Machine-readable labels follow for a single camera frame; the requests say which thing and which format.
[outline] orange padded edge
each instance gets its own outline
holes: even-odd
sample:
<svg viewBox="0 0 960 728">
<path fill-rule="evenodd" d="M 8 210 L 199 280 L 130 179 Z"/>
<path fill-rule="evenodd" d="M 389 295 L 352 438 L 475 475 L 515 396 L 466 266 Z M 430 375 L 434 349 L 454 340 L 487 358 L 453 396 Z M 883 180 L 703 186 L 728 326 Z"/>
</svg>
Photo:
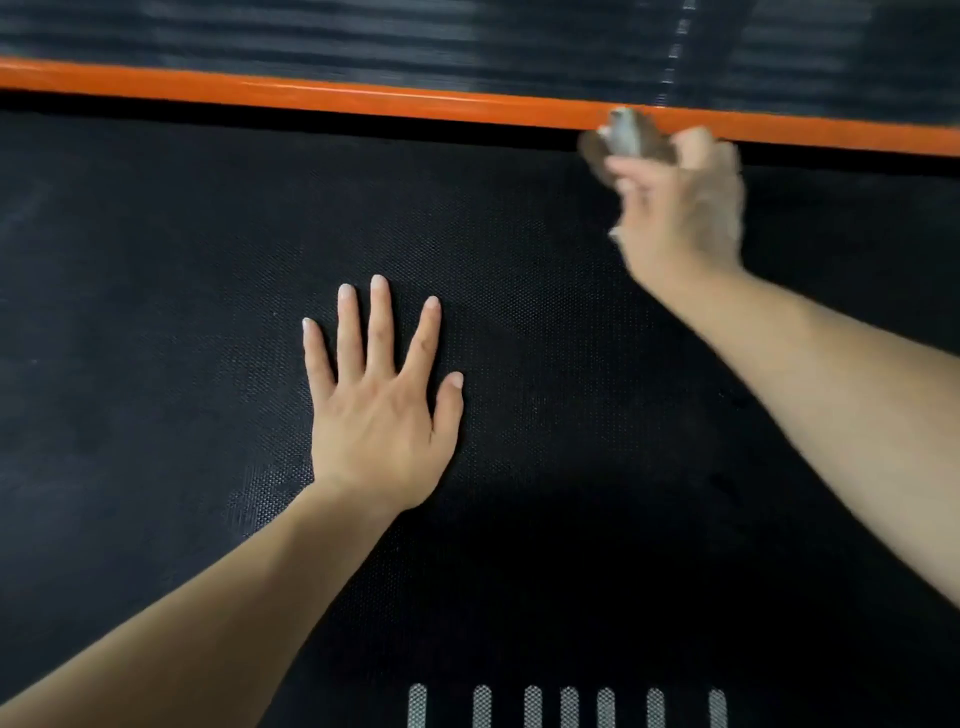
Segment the orange padded edge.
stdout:
<svg viewBox="0 0 960 728">
<path fill-rule="evenodd" d="M 593 129 L 613 104 L 334 84 L 0 57 L 0 88 L 139 99 Z M 704 125 L 734 141 L 960 157 L 960 129 L 741 111 L 644 108 L 667 133 Z"/>
</svg>

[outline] hand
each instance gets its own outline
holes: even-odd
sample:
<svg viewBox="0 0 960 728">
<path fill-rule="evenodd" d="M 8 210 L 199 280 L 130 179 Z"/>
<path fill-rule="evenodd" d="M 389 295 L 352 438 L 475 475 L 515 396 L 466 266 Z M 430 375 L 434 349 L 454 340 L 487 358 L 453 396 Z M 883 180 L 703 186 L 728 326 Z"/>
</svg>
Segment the hand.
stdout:
<svg viewBox="0 0 960 728">
<path fill-rule="evenodd" d="M 390 286 L 371 281 L 367 359 L 360 336 L 356 292 L 342 285 L 337 301 L 338 381 L 320 328 L 303 319 L 303 351 L 313 400 L 314 479 L 351 489 L 374 508 L 395 516 L 433 493 L 457 445 L 464 411 L 459 372 L 447 375 L 434 416 L 426 385 L 437 353 L 440 302 L 427 299 L 400 373 L 394 369 L 394 317 Z"/>
<path fill-rule="evenodd" d="M 704 269 L 740 270 L 744 187 L 736 148 L 703 128 L 678 133 L 673 143 L 677 166 L 607 160 L 623 205 L 612 236 L 631 276 L 654 293 Z"/>
</svg>

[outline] trampoline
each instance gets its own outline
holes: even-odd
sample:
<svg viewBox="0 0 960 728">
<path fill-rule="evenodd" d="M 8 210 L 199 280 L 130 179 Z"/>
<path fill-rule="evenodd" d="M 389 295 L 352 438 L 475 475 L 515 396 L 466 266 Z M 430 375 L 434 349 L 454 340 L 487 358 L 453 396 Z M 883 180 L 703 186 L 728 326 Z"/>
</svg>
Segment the trampoline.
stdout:
<svg viewBox="0 0 960 728">
<path fill-rule="evenodd" d="M 382 273 L 401 348 L 444 302 L 461 445 L 264 725 L 954 722 L 960 615 L 629 279 L 574 147 L 0 94 L 0 701 L 309 481 L 300 318 Z M 748 268 L 960 353 L 956 161 L 742 151 Z"/>
</svg>

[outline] forearm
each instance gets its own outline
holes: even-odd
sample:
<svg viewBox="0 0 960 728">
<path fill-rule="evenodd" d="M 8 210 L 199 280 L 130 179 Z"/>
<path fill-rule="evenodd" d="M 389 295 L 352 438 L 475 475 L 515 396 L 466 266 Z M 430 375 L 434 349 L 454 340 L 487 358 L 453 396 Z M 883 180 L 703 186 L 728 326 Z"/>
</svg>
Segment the forearm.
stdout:
<svg viewBox="0 0 960 728">
<path fill-rule="evenodd" d="M 390 521 L 310 486 L 224 559 L 0 708 L 0 722 L 254 725 Z"/>
<path fill-rule="evenodd" d="M 960 359 L 747 274 L 689 280 L 661 300 L 836 495 L 960 604 Z"/>
</svg>

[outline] white stripe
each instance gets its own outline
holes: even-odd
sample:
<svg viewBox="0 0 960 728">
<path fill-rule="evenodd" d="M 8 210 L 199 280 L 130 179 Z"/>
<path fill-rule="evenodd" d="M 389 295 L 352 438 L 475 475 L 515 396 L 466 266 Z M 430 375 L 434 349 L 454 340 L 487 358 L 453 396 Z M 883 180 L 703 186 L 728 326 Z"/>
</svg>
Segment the white stripe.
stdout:
<svg viewBox="0 0 960 728">
<path fill-rule="evenodd" d="M 727 728 L 727 697 L 714 688 L 709 695 L 710 728 Z"/>
<path fill-rule="evenodd" d="M 543 728 L 543 692 L 536 685 L 523 691 L 523 728 Z"/>
<path fill-rule="evenodd" d="M 417 683 L 410 686 L 407 699 L 407 728 L 426 726 L 426 686 Z"/>
<path fill-rule="evenodd" d="M 597 693 L 597 728 L 616 728 L 616 703 L 610 688 Z"/>
<path fill-rule="evenodd" d="M 580 696 L 576 688 L 560 691 L 560 728 L 580 728 Z"/>
<path fill-rule="evenodd" d="M 486 685 L 473 691 L 473 728 L 490 728 L 493 712 L 493 693 Z"/>
<path fill-rule="evenodd" d="M 657 688 L 647 691 L 647 728 L 666 728 L 666 701 Z"/>
</svg>

